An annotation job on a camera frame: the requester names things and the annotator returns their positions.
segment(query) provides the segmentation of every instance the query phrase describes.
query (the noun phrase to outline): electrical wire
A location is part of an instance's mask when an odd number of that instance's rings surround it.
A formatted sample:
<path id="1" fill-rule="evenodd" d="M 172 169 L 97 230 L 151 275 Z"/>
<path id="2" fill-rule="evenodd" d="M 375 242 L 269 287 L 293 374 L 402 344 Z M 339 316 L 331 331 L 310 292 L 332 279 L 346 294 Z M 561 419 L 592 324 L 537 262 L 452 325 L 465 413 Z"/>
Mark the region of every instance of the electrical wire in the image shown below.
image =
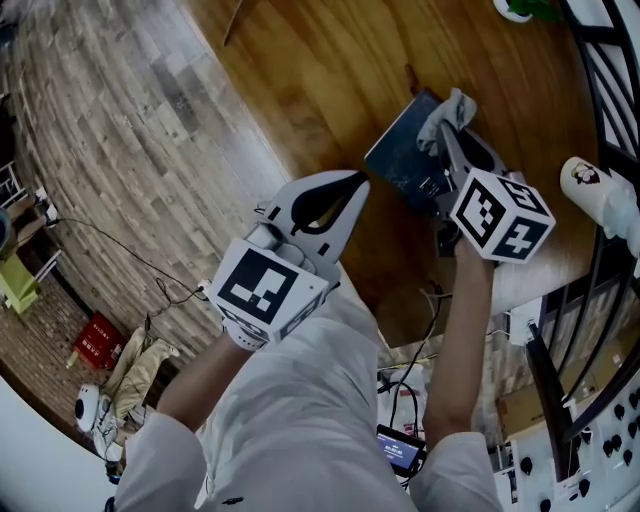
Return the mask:
<path id="1" fill-rule="evenodd" d="M 409 391 L 411 398 L 413 399 L 413 409 L 414 409 L 414 419 L 413 419 L 413 437 L 418 438 L 418 399 L 416 398 L 416 393 L 411 386 L 406 384 L 405 382 L 393 381 L 387 382 L 383 386 L 378 388 L 378 394 L 385 393 L 389 391 L 394 386 L 404 386 Z M 393 428 L 393 420 L 391 421 L 391 425 L 389 428 Z"/>
<path id="2" fill-rule="evenodd" d="M 112 242 L 114 242 L 115 244 L 117 244 L 118 246 L 120 246 L 122 249 L 124 249 L 125 251 L 127 251 L 131 256 L 133 256 L 135 259 L 137 259 L 140 263 L 143 263 L 144 265 L 148 266 L 149 268 L 152 268 L 153 270 L 155 270 L 156 272 L 162 274 L 163 276 L 165 276 L 168 279 L 171 279 L 172 281 L 175 281 L 176 283 L 178 283 L 180 286 L 182 286 L 185 290 L 187 290 L 188 292 L 192 293 L 191 288 L 189 288 L 186 284 L 184 284 L 182 281 L 180 281 L 180 279 L 178 279 L 177 277 L 172 276 L 171 274 L 167 274 L 164 270 L 159 269 L 158 267 L 156 267 L 155 265 L 153 265 L 152 263 L 148 262 L 147 260 L 145 260 L 142 256 L 139 256 L 136 252 L 132 251 L 131 249 L 129 249 L 126 245 L 124 245 L 122 242 L 120 242 L 119 240 L 116 240 L 113 236 L 111 236 L 109 233 L 103 231 L 102 229 L 100 229 L 97 226 L 94 226 L 93 224 L 89 223 L 89 222 L 85 222 L 83 220 L 78 220 L 78 219 L 71 219 L 71 218 L 61 218 L 61 219 L 56 219 L 50 223 L 47 224 L 47 226 L 55 226 L 56 224 L 59 224 L 60 222 L 76 222 L 77 224 L 81 224 L 83 226 L 89 227 L 91 229 L 96 230 L 98 233 L 100 233 L 102 236 L 107 237 L 109 240 L 111 240 Z M 195 296 L 196 299 L 202 301 L 202 302 L 208 302 L 209 299 L 206 297 L 198 297 L 197 295 L 192 293 L 192 296 Z"/>
<path id="3" fill-rule="evenodd" d="M 188 302 L 191 299 L 191 297 L 196 297 L 196 293 L 201 291 L 201 289 L 198 288 L 197 290 L 193 290 L 184 299 L 174 300 L 174 299 L 171 298 L 171 296 L 169 295 L 169 292 L 167 291 L 167 283 L 165 283 L 159 277 L 156 277 L 156 285 L 158 285 L 158 288 L 160 289 L 160 292 L 162 292 L 164 297 L 167 299 L 167 305 L 165 307 L 159 309 L 158 311 L 154 312 L 154 313 L 147 313 L 147 317 L 149 318 L 149 320 L 151 320 L 152 318 L 156 318 L 157 316 L 160 316 L 162 313 L 164 313 L 168 309 L 172 308 L 173 306 L 181 306 L 185 302 Z"/>
<path id="4" fill-rule="evenodd" d="M 438 294 L 441 293 L 442 289 L 437 284 L 432 282 L 432 286 L 434 287 L 436 293 L 438 293 Z M 389 428 L 391 428 L 391 425 L 393 425 L 393 420 L 394 420 L 395 415 L 396 415 L 396 409 L 398 407 L 398 391 L 400 390 L 400 385 L 402 383 L 404 383 L 405 379 L 409 375 L 409 372 L 411 372 L 411 368 L 413 368 L 413 365 L 416 363 L 416 360 L 418 359 L 418 355 L 420 354 L 420 352 L 424 348 L 424 345 L 427 343 L 427 340 L 429 339 L 429 336 L 433 332 L 433 329 L 435 328 L 435 325 L 436 325 L 436 321 L 438 320 L 438 316 L 440 315 L 440 306 L 441 305 L 442 305 L 442 298 L 438 298 L 438 305 L 436 307 L 436 312 L 433 315 L 433 318 L 431 319 L 431 323 L 427 327 L 425 338 L 422 341 L 422 343 L 420 344 L 420 347 L 418 348 L 418 350 L 416 350 L 416 353 L 413 356 L 413 359 L 411 360 L 411 363 L 409 364 L 409 366 L 407 367 L 406 371 L 404 372 L 404 374 L 400 378 L 398 387 L 396 387 L 396 391 L 395 391 L 395 393 L 393 395 L 393 406 L 392 406 L 392 409 L 391 409 L 391 421 L 389 422 Z"/>
<path id="5" fill-rule="evenodd" d="M 420 467 L 416 470 L 416 472 L 413 475 L 411 475 L 409 478 L 407 478 L 404 482 L 400 484 L 400 487 L 402 487 L 406 491 L 407 487 L 409 487 L 409 482 L 411 481 L 411 479 L 414 476 L 416 476 L 418 473 L 420 473 L 420 470 L 422 469 L 423 466 L 424 466 L 424 462 L 420 464 Z"/>
<path id="6" fill-rule="evenodd" d="M 507 331 L 503 331 L 502 329 L 495 329 L 495 330 L 487 333 L 485 335 L 485 337 L 488 338 L 489 336 L 493 336 L 494 334 L 496 334 L 498 332 L 503 333 L 504 335 L 507 336 L 507 338 L 511 336 Z M 426 363 L 427 361 L 430 361 L 431 359 L 435 359 L 436 357 L 438 357 L 438 352 L 435 352 L 433 354 L 429 354 L 428 356 L 422 357 L 420 359 L 416 359 L 415 362 L 417 364 L 422 364 L 422 363 Z M 410 364 L 411 364 L 411 361 L 406 361 L 404 363 L 398 363 L 398 364 L 394 364 L 394 365 L 391 365 L 391 366 L 383 366 L 381 368 L 378 368 L 378 371 L 382 372 L 384 370 L 398 370 L 400 368 L 406 368 Z"/>
<path id="7" fill-rule="evenodd" d="M 427 293 L 422 288 L 420 288 L 420 293 L 425 297 L 431 297 L 434 299 L 450 299 L 453 297 L 453 293 Z"/>
<path id="8" fill-rule="evenodd" d="M 571 476 L 571 456 L 573 455 L 573 437 L 569 442 L 569 466 L 567 467 L 567 478 Z"/>

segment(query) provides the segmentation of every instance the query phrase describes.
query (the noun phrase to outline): black railing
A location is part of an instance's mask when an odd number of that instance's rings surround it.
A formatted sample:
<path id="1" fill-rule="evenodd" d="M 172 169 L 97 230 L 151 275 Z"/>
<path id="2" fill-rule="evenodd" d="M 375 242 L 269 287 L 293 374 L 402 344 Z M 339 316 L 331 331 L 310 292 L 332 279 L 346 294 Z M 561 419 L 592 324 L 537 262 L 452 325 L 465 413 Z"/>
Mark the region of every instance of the black railing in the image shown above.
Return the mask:
<path id="1" fill-rule="evenodd" d="M 636 134 L 638 133 L 638 119 L 640 119 L 640 105 L 635 100 L 640 98 L 639 68 L 633 45 L 620 11 L 615 0 L 602 0 L 611 21 L 611 26 L 585 26 L 580 23 L 567 0 L 559 0 L 559 3 L 575 38 L 586 71 L 595 116 L 599 153 L 598 165 L 607 174 L 610 174 L 610 171 L 620 174 L 631 182 L 636 191 L 638 191 L 640 190 L 640 166 L 638 164 L 639 143 Z M 606 45 L 609 50 L 613 47 L 614 49 L 617 48 L 618 51 L 622 51 L 626 71 L 629 75 L 629 86 L 623 80 L 620 71 L 609 58 L 602 45 Z M 594 59 L 591 50 L 593 54 L 598 56 L 599 61 Z M 613 78 L 612 81 L 607 80 L 605 70 Z M 616 94 L 616 88 L 619 90 L 619 95 Z M 619 123 L 616 121 L 610 106 L 613 106 L 615 113 L 619 117 Z M 616 144 L 607 140 L 605 120 L 611 126 L 616 138 Z M 535 325 L 531 326 L 534 339 L 527 343 L 526 346 L 527 360 L 545 414 L 558 481 L 575 474 L 578 470 L 578 457 L 575 453 L 576 446 L 573 443 L 575 437 L 580 435 L 582 430 L 611 404 L 640 369 L 640 340 L 638 340 L 622 366 L 593 403 L 578 418 L 571 419 L 571 415 L 565 405 L 579 388 L 582 379 L 610 337 L 611 329 L 616 324 L 620 313 L 620 305 L 630 288 L 636 263 L 635 258 L 632 258 L 631 255 L 626 252 L 622 253 L 624 255 L 617 262 L 619 270 L 618 290 L 604 322 L 602 332 L 580 375 L 570 387 L 569 392 L 564 393 L 559 376 L 566 369 L 571 358 L 587 308 L 594 295 L 598 273 L 601 270 L 605 242 L 603 230 L 598 227 L 588 276 L 589 286 L 583 295 L 576 324 L 558 369 L 556 370 L 550 354 L 556 345 L 556 338 L 560 332 L 559 325 L 567 303 L 568 287 L 565 287 L 562 293 L 562 300 L 558 307 L 556 323 L 551 333 L 548 348 Z"/>

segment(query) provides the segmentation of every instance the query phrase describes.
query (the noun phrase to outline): white cloth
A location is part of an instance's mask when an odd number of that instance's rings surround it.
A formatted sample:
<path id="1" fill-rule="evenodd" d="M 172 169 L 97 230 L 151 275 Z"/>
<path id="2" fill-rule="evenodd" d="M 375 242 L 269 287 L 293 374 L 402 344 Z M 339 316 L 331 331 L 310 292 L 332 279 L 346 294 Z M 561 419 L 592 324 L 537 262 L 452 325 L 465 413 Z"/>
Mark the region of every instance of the white cloth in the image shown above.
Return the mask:
<path id="1" fill-rule="evenodd" d="M 361 303 L 332 293 L 249 360 L 202 445 L 172 418 L 147 421 L 127 445 L 116 510 L 192 510 L 207 465 L 207 512 L 501 510 L 481 434 L 444 439 L 411 497 L 400 487 L 376 438 L 376 338 Z"/>
<path id="2" fill-rule="evenodd" d="M 114 414 L 120 421 L 145 399 L 163 361 L 180 355 L 175 347 L 160 338 L 152 340 L 151 346 L 143 351 L 146 339 L 147 332 L 138 327 L 102 388 L 102 393 L 112 399 Z"/>
<path id="3" fill-rule="evenodd" d="M 428 151 L 429 156 L 438 156 L 436 138 L 440 123 L 449 121 L 454 130 L 459 132 L 473 120 L 477 111 L 478 105 L 475 100 L 454 87 L 449 99 L 440 103 L 420 128 L 416 137 L 418 149 Z"/>

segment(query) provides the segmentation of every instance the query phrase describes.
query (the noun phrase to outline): black cable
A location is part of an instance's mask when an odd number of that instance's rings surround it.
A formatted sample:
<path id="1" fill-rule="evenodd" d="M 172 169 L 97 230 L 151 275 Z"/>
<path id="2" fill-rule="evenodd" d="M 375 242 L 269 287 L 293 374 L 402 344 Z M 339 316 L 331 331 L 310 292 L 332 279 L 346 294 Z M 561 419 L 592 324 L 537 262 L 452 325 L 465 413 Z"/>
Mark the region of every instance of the black cable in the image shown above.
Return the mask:
<path id="1" fill-rule="evenodd" d="M 151 320 L 152 318 L 156 318 L 157 316 L 160 316 L 162 313 L 164 313 L 165 311 L 167 311 L 168 309 L 172 308 L 173 306 L 181 306 L 182 304 L 184 304 L 185 302 L 189 301 L 191 299 L 191 297 L 196 297 L 196 293 L 202 291 L 200 288 L 198 288 L 197 290 L 193 290 L 189 295 L 187 295 L 184 299 L 180 299 L 180 300 L 173 300 L 171 298 L 171 296 L 169 295 L 169 292 L 167 291 L 167 283 L 165 283 L 162 279 L 160 279 L 159 277 L 156 277 L 156 284 L 158 285 L 158 288 L 160 289 L 160 291 L 162 292 L 162 294 L 165 296 L 165 298 L 167 299 L 167 305 L 161 309 L 159 309 L 158 311 L 156 311 L 155 313 L 147 313 L 147 318 L 149 320 Z"/>
<path id="2" fill-rule="evenodd" d="M 133 256 L 135 259 L 137 259 L 140 263 L 143 263 L 145 265 L 147 265 L 149 268 L 152 268 L 153 270 L 155 270 L 156 272 L 162 274 L 163 276 L 171 279 L 172 281 L 175 281 L 176 283 L 178 283 L 180 286 L 182 286 L 185 290 L 187 290 L 188 292 L 191 293 L 191 296 L 189 296 L 189 298 L 191 298 L 192 296 L 194 296 L 196 299 L 202 301 L 202 302 L 208 302 L 209 299 L 206 297 L 198 297 L 197 295 L 195 295 L 196 293 L 200 292 L 201 290 L 198 289 L 195 292 L 192 292 L 191 288 L 189 288 L 186 284 L 184 284 L 182 281 L 180 281 L 180 279 L 178 279 L 177 277 L 174 277 L 170 274 L 167 274 L 164 270 L 159 269 L 158 267 L 156 267 L 155 265 L 153 265 L 152 263 L 149 263 L 147 260 L 145 260 L 142 256 L 139 256 L 138 254 L 136 254 L 134 251 L 132 251 L 131 249 L 129 249 L 126 245 L 124 245 L 122 242 L 116 240 L 114 237 L 112 237 L 109 233 L 106 233 L 105 231 L 103 231 L 102 229 L 98 228 L 97 226 L 94 226 L 93 224 L 89 223 L 89 222 L 85 222 L 82 220 L 78 220 L 78 219 L 70 219 L 70 218 L 61 218 L 61 219 L 56 219 L 52 222 L 47 223 L 47 226 L 55 226 L 56 224 L 59 224 L 60 222 L 76 222 L 78 224 L 81 224 L 83 226 L 87 226 L 91 229 L 95 229 L 98 233 L 100 233 L 102 236 L 107 237 L 109 240 L 111 240 L 112 242 L 114 242 L 115 244 L 119 245 L 122 249 L 124 249 L 125 251 L 127 251 L 131 256 Z"/>
<path id="3" fill-rule="evenodd" d="M 411 479 L 416 476 L 418 473 L 420 473 L 420 470 L 422 469 L 422 467 L 424 466 L 424 462 L 420 465 L 420 467 L 418 469 L 416 469 L 416 472 L 413 473 L 409 478 L 407 478 L 404 482 L 402 482 L 400 484 L 400 486 L 406 491 L 407 487 L 409 487 L 409 482 L 411 481 Z"/>
<path id="4" fill-rule="evenodd" d="M 391 386 L 389 385 L 390 381 L 389 379 L 387 379 L 384 372 L 378 371 L 378 380 L 382 381 L 382 387 L 378 388 L 378 394 L 384 393 L 385 391 L 391 389 Z"/>
<path id="5" fill-rule="evenodd" d="M 418 399 L 416 398 L 416 393 L 413 390 L 413 388 L 411 386 L 409 386 L 408 384 L 406 384 L 405 382 L 393 381 L 393 382 L 389 382 L 389 383 L 385 384 L 384 386 L 381 386 L 380 388 L 378 388 L 378 394 L 384 393 L 386 391 L 389 391 L 395 385 L 404 386 L 405 388 L 407 388 L 407 390 L 411 394 L 411 398 L 413 399 L 413 409 L 414 409 L 414 417 L 413 417 L 413 432 L 414 432 L 414 434 L 413 435 L 417 439 L 418 438 Z M 392 425 L 393 425 L 393 419 L 391 419 L 391 424 L 389 425 L 389 428 L 393 428 Z"/>
<path id="6" fill-rule="evenodd" d="M 433 285 L 434 289 L 436 289 L 436 290 L 440 289 L 441 290 L 441 288 L 437 284 L 432 282 L 432 285 Z M 413 368 L 413 365 L 416 364 L 416 360 L 418 359 L 418 355 L 420 354 L 420 352 L 424 348 L 424 345 L 427 343 L 427 336 L 429 335 L 429 333 L 431 332 L 431 329 L 433 328 L 433 326 L 435 325 L 436 321 L 438 320 L 438 315 L 440 314 L 440 306 L 441 305 L 442 305 L 442 297 L 439 297 L 438 298 L 438 306 L 436 307 L 436 314 L 433 316 L 433 319 L 431 320 L 431 322 L 429 322 L 429 326 L 427 327 L 427 333 L 425 335 L 425 339 L 420 344 L 420 347 L 418 348 L 418 350 L 416 350 L 416 353 L 413 356 L 413 359 L 411 360 L 411 363 L 409 363 L 409 366 L 407 367 L 406 371 L 404 372 L 404 374 L 402 375 L 402 377 L 398 381 L 400 384 L 404 383 L 405 379 L 409 375 L 409 372 Z M 391 410 L 391 421 L 389 422 L 389 428 L 391 428 L 391 425 L 393 425 L 393 420 L 394 420 L 395 415 L 396 415 L 396 409 L 398 407 L 398 390 L 399 389 L 400 389 L 400 385 L 398 385 L 398 387 L 396 388 L 395 394 L 393 395 L 393 408 Z"/>

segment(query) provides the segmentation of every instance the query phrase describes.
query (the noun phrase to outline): wooden floor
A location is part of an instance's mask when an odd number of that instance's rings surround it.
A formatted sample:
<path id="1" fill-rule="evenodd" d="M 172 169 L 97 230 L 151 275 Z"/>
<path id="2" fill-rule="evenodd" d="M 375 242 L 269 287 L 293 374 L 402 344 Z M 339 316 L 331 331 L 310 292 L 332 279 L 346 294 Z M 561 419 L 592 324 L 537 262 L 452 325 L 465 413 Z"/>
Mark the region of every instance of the wooden floor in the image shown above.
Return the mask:
<path id="1" fill-rule="evenodd" d="M 534 263 L 498 269 L 496 309 L 584 274 L 593 224 L 562 196 L 557 174 L 571 155 L 594 160 L 595 144 L 565 27 L 516 26 L 490 2 L 467 0 L 251 0 L 222 47 L 234 5 L 10 0 L 22 22 L 2 75 L 17 109 L 21 175 L 45 184 L 63 217 L 96 224 L 195 287 L 246 233 L 256 203 L 287 180 L 364 167 L 411 98 L 411 63 L 436 94 L 458 86 L 478 100 L 477 131 L 558 217 Z M 389 341 L 405 343 L 429 320 L 406 296 L 429 278 L 446 286 L 451 269 L 434 259 L 428 220 L 372 180 L 343 263 Z M 73 223 L 53 232 L 64 275 L 123 332 L 165 304 L 156 273 L 109 240 Z M 190 301 L 154 326 L 186 361 L 219 319 Z"/>
<path id="2" fill-rule="evenodd" d="M 584 71 L 566 26 L 510 23 L 490 1 L 245 0 L 225 47 L 236 0 L 185 2 L 295 176 L 364 169 L 368 149 L 411 99 L 405 64 L 440 97 L 461 88 L 478 101 L 474 129 L 558 219 L 529 265 L 498 270 L 494 311 L 586 273 L 593 223 L 558 186 L 569 157 L 596 159 Z M 342 261 L 376 313 L 403 318 L 406 297 L 415 297 L 403 289 L 415 292 L 429 277 L 447 289 L 450 268 L 435 260 L 426 219 L 375 176 L 372 190 Z"/>
<path id="3" fill-rule="evenodd" d="M 62 217 L 94 223 L 195 288 L 246 234 L 256 204 L 290 179 L 284 166 L 171 0 L 35 0 L 26 13 L 25 4 L 3 55 L 19 174 L 46 185 Z M 73 223 L 52 234 L 63 274 L 123 332 L 165 305 L 157 274 L 108 239 Z M 196 300 L 154 326 L 183 361 L 219 333 L 218 317 Z"/>

